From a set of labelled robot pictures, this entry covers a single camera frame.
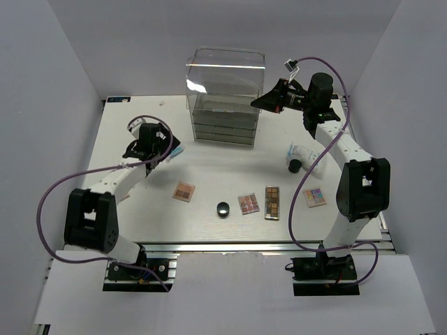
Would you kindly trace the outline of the cotton pad pack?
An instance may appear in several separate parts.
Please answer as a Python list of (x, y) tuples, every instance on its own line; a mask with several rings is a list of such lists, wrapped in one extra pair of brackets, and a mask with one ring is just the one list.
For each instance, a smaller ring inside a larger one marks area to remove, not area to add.
[(169, 163), (172, 159), (174, 159), (175, 157), (179, 156), (180, 154), (182, 154), (184, 152), (184, 146), (179, 145), (178, 147), (176, 147), (171, 153), (170, 155), (166, 158), (166, 162)]
[[(298, 159), (302, 163), (302, 168), (308, 170), (314, 161), (321, 155), (319, 151), (310, 149), (299, 144), (291, 144), (286, 154), (286, 164), (288, 165), (291, 159)], [(325, 157), (323, 157), (312, 170), (312, 175), (317, 178), (323, 176), (325, 170)]]

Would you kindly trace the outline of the clear acrylic drawer organizer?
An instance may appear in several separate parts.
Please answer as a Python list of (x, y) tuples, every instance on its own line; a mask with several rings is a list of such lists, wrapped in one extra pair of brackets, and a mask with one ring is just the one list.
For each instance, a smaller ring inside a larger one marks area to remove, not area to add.
[(254, 147), (263, 95), (265, 55), (202, 46), (186, 62), (186, 106), (196, 141)]

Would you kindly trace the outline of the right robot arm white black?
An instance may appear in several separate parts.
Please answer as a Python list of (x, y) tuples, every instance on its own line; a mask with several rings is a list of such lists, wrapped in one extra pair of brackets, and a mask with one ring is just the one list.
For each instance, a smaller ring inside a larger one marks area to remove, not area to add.
[(274, 88), (253, 100), (251, 106), (281, 113), (289, 108), (303, 113), (309, 134), (335, 160), (341, 170), (336, 192), (338, 215), (318, 253), (316, 272), (332, 278), (341, 269), (339, 259), (347, 257), (363, 228), (388, 208), (390, 163), (367, 153), (347, 131), (331, 107), (333, 78), (326, 73), (312, 75), (308, 89), (296, 80), (280, 79)]

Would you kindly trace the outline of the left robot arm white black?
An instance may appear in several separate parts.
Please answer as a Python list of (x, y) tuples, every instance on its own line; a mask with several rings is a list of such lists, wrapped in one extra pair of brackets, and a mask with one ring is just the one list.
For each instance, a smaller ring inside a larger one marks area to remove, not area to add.
[(134, 186), (171, 155), (180, 141), (161, 122), (143, 122), (131, 131), (134, 140), (119, 165), (94, 185), (71, 191), (64, 242), (123, 262), (124, 271), (131, 278), (141, 278), (148, 264), (144, 248), (120, 235), (117, 206)]

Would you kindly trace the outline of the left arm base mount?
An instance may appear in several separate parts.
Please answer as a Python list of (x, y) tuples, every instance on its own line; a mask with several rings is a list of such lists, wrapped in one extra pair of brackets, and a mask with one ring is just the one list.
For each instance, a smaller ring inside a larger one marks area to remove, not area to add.
[(169, 292), (175, 280), (176, 260), (148, 253), (142, 246), (137, 262), (109, 262), (104, 292)]

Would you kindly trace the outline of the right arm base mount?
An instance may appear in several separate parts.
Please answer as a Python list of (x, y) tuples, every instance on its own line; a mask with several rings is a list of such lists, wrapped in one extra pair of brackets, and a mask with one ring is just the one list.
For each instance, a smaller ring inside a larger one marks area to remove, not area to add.
[(329, 258), (317, 253), (310, 258), (291, 258), (284, 269), (292, 273), (295, 297), (358, 296), (356, 267), (351, 255)]

